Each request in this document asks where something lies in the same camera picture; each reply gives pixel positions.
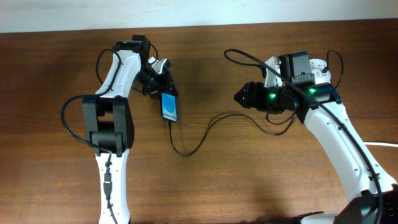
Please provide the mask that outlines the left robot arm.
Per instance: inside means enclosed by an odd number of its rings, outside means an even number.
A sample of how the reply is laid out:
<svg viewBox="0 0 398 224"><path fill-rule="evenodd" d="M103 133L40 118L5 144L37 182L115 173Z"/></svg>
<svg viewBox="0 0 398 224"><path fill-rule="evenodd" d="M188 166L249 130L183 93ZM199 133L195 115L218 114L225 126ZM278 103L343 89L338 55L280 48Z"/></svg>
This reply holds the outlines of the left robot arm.
<svg viewBox="0 0 398 224"><path fill-rule="evenodd" d="M112 47L113 63L100 89L83 98L86 139L94 145L101 184L100 223L130 223L126 167L134 142L134 123L128 96L134 82L142 94L160 101L161 117L177 121L177 96L170 62L149 55L150 40L134 35Z"/></svg>

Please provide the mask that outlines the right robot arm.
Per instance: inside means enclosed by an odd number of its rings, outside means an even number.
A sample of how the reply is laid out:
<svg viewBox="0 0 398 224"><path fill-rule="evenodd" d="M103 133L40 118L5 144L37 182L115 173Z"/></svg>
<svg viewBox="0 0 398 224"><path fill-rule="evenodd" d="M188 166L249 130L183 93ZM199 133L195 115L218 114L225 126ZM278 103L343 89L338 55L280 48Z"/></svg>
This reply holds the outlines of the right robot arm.
<svg viewBox="0 0 398 224"><path fill-rule="evenodd" d="M276 223L397 223L397 182L355 131L328 64L308 52L256 59L265 81L247 82L234 100L272 114L293 111L317 138L341 180L348 201L337 214L312 212Z"/></svg>

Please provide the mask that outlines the blue screen Galaxy smartphone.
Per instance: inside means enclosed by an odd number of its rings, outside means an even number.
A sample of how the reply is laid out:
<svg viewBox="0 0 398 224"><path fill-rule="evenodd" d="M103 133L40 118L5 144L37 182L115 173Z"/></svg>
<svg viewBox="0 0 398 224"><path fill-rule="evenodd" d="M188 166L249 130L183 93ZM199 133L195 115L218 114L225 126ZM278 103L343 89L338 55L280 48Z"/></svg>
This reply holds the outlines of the blue screen Galaxy smartphone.
<svg viewBox="0 0 398 224"><path fill-rule="evenodd" d="M171 122L177 122L177 100L173 95L166 93L161 94L161 116L163 119L167 119Z"/></svg>

